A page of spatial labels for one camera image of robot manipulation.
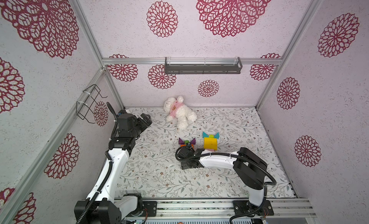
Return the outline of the purple triangle block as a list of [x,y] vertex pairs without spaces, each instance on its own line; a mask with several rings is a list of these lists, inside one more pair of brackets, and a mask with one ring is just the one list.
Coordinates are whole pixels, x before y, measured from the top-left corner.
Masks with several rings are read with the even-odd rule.
[[195,138],[193,138],[193,139],[190,141],[190,144],[191,144],[191,145],[195,145],[195,144],[196,144],[196,139],[195,139]]
[[179,138],[179,140],[178,140],[178,144],[179,144],[179,145],[185,145],[185,141],[183,141],[181,138]]

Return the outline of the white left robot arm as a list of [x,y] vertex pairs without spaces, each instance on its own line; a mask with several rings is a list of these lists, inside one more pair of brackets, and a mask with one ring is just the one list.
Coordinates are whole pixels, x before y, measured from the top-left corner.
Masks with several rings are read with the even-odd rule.
[[128,162],[136,140],[151,124],[151,116],[145,113],[136,117],[123,109],[115,114],[101,174],[86,199],[74,207],[78,224],[120,224],[131,214],[148,215],[141,194],[127,194],[119,202],[114,198],[119,173]]

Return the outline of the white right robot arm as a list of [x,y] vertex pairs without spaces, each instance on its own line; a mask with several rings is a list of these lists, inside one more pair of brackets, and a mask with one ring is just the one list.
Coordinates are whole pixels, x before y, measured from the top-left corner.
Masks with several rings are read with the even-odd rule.
[[205,149],[180,147],[175,158],[181,163],[181,168],[224,168],[233,170],[246,185],[249,192],[247,210],[229,219],[252,217],[263,210],[267,200],[267,187],[277,184],[275,178],[267,172],[268,164],[247,148],[237,152],[222,153]]

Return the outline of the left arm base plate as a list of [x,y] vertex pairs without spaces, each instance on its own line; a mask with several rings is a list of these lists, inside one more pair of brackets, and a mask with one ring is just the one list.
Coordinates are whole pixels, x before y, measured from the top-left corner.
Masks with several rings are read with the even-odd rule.
[[156,201],[124,201],[115,203],[122,213],[123,218],[128,217],[155,217],[157,215]]

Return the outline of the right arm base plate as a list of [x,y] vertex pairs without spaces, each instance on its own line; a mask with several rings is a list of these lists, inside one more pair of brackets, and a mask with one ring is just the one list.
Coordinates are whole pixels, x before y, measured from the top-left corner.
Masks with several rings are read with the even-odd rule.
[[[249,204],[248,200],[233,201],[233,207],[235,215],[246,214],[258,209],[258,206]],[[266,200],[262,208],[250,215],[273,216],[274,210],[272,208],[271,202],[269,200]]]

